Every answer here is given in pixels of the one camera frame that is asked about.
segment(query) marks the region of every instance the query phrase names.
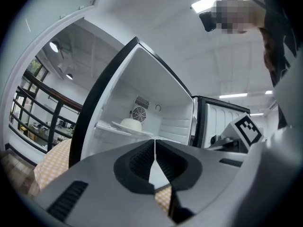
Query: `refrigerator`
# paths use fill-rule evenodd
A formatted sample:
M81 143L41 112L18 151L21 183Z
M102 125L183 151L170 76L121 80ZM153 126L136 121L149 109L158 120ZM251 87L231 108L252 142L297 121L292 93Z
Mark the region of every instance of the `refrigerator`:
M150 139L201 148L210 120L207 103L249 112L219 100L193 96L172 69L135 37L108 64L87 96L73 134L69 165ZM125 118L140 121L147 134L119 128L117 124Z

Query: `checkered cloth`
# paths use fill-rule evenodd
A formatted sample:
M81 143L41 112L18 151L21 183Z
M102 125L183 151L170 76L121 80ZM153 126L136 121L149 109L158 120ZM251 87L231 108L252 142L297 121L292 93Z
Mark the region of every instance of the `checkered cloth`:
M68 170L70 147L71 139L62 141L52 148L36 166L34 174L40 190ZM166 214L169 212L170 198L171 186L162 189L155 194L156 202Z

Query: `freezer compartment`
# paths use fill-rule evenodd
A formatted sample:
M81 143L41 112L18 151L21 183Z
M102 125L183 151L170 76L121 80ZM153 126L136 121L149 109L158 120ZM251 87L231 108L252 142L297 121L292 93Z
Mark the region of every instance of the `freezer compartment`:
M193 117L193 99L188 92L140 44L122 66L118 78L112 78L115 83L108 95L102 95L105 100L86 156L149 139L187 145ZM132 134L112 124L125 118L141 121L142 130L153 135Z

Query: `person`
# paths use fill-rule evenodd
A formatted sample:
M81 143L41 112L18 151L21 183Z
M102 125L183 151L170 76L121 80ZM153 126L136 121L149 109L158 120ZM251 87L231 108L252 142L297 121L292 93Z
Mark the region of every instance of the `person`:
M217 0L211 13L217 27L226 33L260 31L264 42L264 63L275 87L296 58L301 45L280 4L276 0ZM281 129L287 126L287 122L280 107L278 113L278 129Z

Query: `railing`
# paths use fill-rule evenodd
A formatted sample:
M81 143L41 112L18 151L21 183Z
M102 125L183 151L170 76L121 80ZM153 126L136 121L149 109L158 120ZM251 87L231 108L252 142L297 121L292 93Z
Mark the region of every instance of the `railing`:
M20 127L23 126L26 131L35 135L36 137L38 137L39 139L47 142L47 150L45 150L43 147L38 147L36 144L34 144L32 142L32 140L23 137L20 135L20 132L13 127L12 124L9 125L9 127L16 133L18 134L23 140L25 140L28 144L30 144L31 146L33 146L34 148L40 150L43 153L47 153L48 151L50 151L52 149L52 147L54 145L57 144L57 142L54 142L53 138L55 133L64 136L65 138L71 139L72 138L72 134L69 133L64 133L62 131L60 131L60 129L58 128L58 124L57 121L58 119L62 120L63 122L66 122L66 124L70 124L70 131L72 131L72 126L76 125L76 122L73 122L61 115L59 115L61 108L65 105L73 110L71 110L72 112L79 114L79 111L82 108L82 105L72 101L71 99L65 97L64 95L58 93L57 91L55 91L54 89L48 87L46 84L42 83L41 81L39 81L37 78L35 78L31 73L29 72L25 72L24 76L31 82L33 83L37 88L39 88L40 90L42 90L43 92L47 93L49 95L49 98L53 98L55 100L57 100L57 105L54 111L52 111L51 109L49 109L48 107L46 107L45 105L43 105L42 103L38 102L34 97L36 95L33 95L30 92L27 92L27 90L24 90L21 87L18 87L17 89L17 93L18 95L22 95L22 97L24 97L23 99L23 103L20 104L16 99L13 99L13 108L15 108L15 106L17 105L20 108L20 113L19 113L19 117L17 117L16 115L14 115L12 112L10 113L11 115L11 122L14 120L16 120L18 122L18 129L20 130ZM24 106L25 106L25 101L26 98L30 99L32 101L32 104L35 103L35 105L37 105L38 107L42 108L43 110L45 110L47 113L52 115L52 120L51 123L47 123L42 121L41 119L39 119L36 115L32 114L32 112L30 112L29 110L27 110ZM28 115L29 118L32 118L33 120L35 120L36 122L39 123L39 128L37 131L37 127L34 127L33 125L29 125L29 123L23 122L22 119L22 114L25 113Z

